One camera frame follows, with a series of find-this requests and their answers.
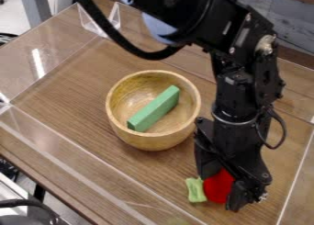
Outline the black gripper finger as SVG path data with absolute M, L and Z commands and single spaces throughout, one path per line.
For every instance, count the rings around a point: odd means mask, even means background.
M 196 163 L 198 175 L 202 180 L 213 177 L 222 169 L 222 165 L 217 159 L 217 155 L 205 151 L 204 149 L 196 150 Z
M 261 185 L 253 181 L 236 180 L 228 195 L 226 209 L 238 212 L 248 204 L 261 201 Z

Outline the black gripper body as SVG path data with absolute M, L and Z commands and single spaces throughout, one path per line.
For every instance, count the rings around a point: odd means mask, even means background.
M 253 181 L 261 185 L 261 201 L 268 195 L 273 176 L 262 158 L 264 142 L 254 125 L 228 125 L 208 118 L 196 119 L 194 153 L 197 149 L 214 153 L 222 168 L 234 181 Z

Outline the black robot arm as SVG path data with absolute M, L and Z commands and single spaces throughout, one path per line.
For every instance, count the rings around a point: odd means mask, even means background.
M 174 50 L 196 44 L 212 55 L 217 79 L 213 117 L 197 118 L 196 160 L 210 200 L 237 212 L 265 200 L 273 176 L 262 159 L 274 102 L 285 81 L 277 68 L 273 23 L 238 0 L 127 0 L 163 26 L 151 27 Z

